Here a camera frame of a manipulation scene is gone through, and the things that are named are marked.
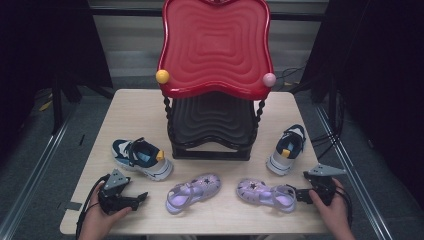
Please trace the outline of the person's left hand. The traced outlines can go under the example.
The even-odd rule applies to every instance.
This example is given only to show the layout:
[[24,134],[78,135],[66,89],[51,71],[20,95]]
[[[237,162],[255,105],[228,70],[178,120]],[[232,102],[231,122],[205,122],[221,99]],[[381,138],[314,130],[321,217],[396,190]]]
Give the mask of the person's left hand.
[[90,197],[88,209],[77,240],[103,240],[109,234],[113,225],[132,211],[131,207],[126,207],[112,215],[106,214],[101,209],[98,200],[98,192],[102,186],[103,183],[100,182]]

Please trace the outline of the metal floor rail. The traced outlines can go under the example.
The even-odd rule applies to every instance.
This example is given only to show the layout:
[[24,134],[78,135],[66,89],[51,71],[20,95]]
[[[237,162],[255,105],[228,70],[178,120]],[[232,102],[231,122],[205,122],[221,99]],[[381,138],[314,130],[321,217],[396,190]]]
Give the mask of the metal floor rail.
[[335,136],[335,132],[330,127],[329,117],[322,106],[316,107],[317,115],[321,121],[322,126],[328,135],[336,155],[340,160],[349,181],[357,195],[357,198],[364,209],[364,212],[378,238],[378,240],[393,240],[385,220],[383,219],[380,211],[377,209],[374,201],[372,200],[369,192],[367,191],[362,179],[360,178],[354,164],[347,153],[342,141],[339,137]]
[[28,171],[23,169],[13,170],[10,179],[13,181],[24,180],[25,184],[21,188],[17,188],[11,184],[13,190],[18,193],[13,204],[8,208],[7,214],[0,223],[0,240],[11,240],[16,229],[24,216],[31,199],[38,188],[47,168],[60,145],[64,134],[66,133],[70,119],[73,117],[77,109],[76,104],[71,104],[66,110],[66,115],[62,120],[54,120],[54,127],[48,130],[48,139],[43,142],[40,137],[37,138],[37,144],[43,148],[40,154],[35,153],[29,144],[31,152],[26,154],[25,160],[29,160],[31,156],[35,156],[37,161],[35,165]]

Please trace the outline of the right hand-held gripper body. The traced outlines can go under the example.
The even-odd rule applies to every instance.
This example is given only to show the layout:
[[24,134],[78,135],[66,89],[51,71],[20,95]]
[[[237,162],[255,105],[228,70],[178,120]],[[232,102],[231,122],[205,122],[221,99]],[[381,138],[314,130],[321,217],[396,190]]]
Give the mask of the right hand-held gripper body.
[[329,206],[336,193],[336,185],[332,177],[345,173],[344,169],[318,163],[311,170],[304,171],[303,175],[311,183],[312,189],[318,194],[322,202]]

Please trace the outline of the black metal stand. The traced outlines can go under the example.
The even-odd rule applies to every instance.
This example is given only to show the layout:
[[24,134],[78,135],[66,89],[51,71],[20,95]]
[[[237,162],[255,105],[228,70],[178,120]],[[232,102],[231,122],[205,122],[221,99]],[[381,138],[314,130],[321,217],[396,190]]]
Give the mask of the black metal stand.
[[52,80],[52,103],[54,125],[52,134],[55,135],[64,125],[62,95],[68,99],[70,103],[79,103],[82,99],[82,94],[79,86],[85,86],[88,89],[100,94],[101,96],[112,99],[114,94],[98,86],[78,75],[65,72],[61,75],[55,75]]

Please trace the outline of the purple star sandal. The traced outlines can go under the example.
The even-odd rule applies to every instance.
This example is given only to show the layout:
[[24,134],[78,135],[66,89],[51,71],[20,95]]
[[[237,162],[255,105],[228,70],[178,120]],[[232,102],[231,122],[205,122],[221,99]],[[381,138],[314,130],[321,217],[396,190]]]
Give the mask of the purple star sandal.
[[202,174],[194,179],[175,185],[167,194],[165,207],[170,214],[176,215],[199,201],[215,196],[222,183],[218,175]]
[[238,183],[236,193],[247,203],[273,207],[284,213],[296,208],[295,190],[288,185],[269,187],[261,180],[246,178]]

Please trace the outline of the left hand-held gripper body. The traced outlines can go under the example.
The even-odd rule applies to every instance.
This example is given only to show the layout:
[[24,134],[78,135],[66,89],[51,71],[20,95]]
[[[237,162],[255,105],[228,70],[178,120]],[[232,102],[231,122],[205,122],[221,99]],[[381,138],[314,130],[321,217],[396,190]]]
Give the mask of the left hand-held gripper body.
[[131,199],[121,195],[129,182],[130,177],[124,176],[118,169],[109,175],[98,193],[100,206],[106,214],[131,206]]

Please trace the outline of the black horizontal bar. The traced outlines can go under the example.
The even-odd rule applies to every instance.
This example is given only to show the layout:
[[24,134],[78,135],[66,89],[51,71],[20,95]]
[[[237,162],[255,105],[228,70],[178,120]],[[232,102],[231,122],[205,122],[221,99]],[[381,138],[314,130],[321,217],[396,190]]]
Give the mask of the black horizontal bar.
[[[90,8],[93,15],[103,16],[142,16],[142,17],[161,17],[162,11],[157,8],[112,8],[94,6]],[[323,22],[326,19],[325,14],[318,13],[288,13],[288,12],[271,12],[271,20],[281,21],[307,21],[307,22]]]

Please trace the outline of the yellow tape strip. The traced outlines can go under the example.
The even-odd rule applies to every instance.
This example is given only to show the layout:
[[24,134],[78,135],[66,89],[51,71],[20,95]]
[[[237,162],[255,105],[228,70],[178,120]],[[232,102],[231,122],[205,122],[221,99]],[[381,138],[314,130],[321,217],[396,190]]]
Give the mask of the yellow tape strip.
[[52,104],[52,102],[53,102],[53,94],[50,94],[45,100],[45,102],[40,106],[39,111],[42,112],[48,109],[49,106]]

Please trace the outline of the red and black shoe rack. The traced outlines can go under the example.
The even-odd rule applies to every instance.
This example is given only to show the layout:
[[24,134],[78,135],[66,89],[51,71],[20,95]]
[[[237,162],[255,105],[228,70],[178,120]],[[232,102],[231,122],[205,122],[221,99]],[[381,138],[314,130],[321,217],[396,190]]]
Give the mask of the red and black shoe rack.
[[265,0],[166,0],[156,79],[176,159],[245,161],[276,77]]

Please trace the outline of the person's right hand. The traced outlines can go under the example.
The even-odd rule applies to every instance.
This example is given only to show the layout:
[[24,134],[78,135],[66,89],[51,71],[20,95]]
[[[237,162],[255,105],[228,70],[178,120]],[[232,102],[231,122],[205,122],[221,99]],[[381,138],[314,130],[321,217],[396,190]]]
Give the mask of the person's right hand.
[[[335,178],[332,181],[343,194],[343,185]],[[342,194],[336,193],[331,204],[327,206],[314,190],[309,191],[309,196],[313,204],[318,209],[324,224],[335,240],[356,240],[349,226],[348,207]]]

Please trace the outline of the navy and white sneaker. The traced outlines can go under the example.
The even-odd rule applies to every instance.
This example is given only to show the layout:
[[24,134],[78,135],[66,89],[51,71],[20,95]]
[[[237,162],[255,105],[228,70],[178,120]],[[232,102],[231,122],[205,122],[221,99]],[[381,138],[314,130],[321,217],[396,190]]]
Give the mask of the navy and white sneaker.
[[288,174],[294,160],[303,152],[305,141],[305,130],[301,125],[295,124],[286,129],[266,162],[267,168],[280,176]]
[[164,156],[164,152],[143,137],[134,141],[115,140],[112,155],[122,169],[143,173],[152,181],[165,180],[173,171],[173,164]]

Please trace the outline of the black curtain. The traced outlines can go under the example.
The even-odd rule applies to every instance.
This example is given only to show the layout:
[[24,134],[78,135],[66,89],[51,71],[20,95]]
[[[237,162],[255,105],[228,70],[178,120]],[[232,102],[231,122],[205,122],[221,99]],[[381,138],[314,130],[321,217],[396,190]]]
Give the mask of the black curtain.
[[113,86],[88,0],[0,0],[0,166],[36,93]]
[[302,81],[340,91],[424,210],[424,0],[329,0]]

